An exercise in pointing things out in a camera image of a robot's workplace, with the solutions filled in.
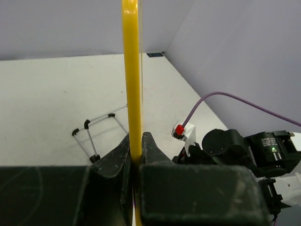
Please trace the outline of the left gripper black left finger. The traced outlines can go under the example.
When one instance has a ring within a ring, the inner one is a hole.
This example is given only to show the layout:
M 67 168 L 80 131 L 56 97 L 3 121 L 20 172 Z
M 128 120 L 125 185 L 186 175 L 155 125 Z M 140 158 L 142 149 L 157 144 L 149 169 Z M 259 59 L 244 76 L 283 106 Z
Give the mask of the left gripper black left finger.
M 3 226 L 129 226 L 129 138 L 90 166 L 0 169 Z

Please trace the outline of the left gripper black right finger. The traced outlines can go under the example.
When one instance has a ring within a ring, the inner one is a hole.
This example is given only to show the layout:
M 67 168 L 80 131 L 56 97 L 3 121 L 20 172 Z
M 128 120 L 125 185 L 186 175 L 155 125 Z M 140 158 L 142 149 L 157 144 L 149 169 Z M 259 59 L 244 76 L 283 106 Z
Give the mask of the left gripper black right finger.
M 269 212 L 249 170 L 175 164 L 152 134 L 142 137 L 140 216 L 144 226 L 268 226 Z

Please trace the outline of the yellow framed whiteboard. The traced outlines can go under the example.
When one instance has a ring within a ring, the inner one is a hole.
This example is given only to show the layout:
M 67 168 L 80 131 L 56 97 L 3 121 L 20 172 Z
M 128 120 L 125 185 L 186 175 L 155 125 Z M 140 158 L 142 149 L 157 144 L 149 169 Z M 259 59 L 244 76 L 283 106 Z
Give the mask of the yellow framed whiteboard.
M 142 156 L 141 79 L 139 61 L 139 9 L 137 0 L 123 0 L 122 27 L 124 44 L 127 111 L 130 154 L 134 165 L 135 224 L 142 225 L 139 202 L 139 166 Z

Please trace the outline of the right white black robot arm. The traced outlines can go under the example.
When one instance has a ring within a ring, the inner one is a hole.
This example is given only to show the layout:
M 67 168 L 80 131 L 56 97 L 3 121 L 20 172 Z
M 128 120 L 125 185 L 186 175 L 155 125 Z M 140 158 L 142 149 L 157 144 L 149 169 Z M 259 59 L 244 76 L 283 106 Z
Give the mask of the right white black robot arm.
M 201 144 L 195 128 L 172 136 L 184 142 L 176 164 L 238 165 L 256 179 L 272 214 L 301 203 L 301 135 L 297 132 L 260 132 L 242 137 L 235 129 L 214 129 Z

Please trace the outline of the blue label sticker right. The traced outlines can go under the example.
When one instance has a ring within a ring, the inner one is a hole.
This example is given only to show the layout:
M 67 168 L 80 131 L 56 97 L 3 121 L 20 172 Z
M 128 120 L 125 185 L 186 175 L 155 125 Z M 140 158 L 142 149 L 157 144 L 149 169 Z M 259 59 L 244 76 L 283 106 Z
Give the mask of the blue label sticker right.
M 163 57 L 164 54 L 161 52 L 151 52 L 151 53 L 146 53 L 148 57 Z

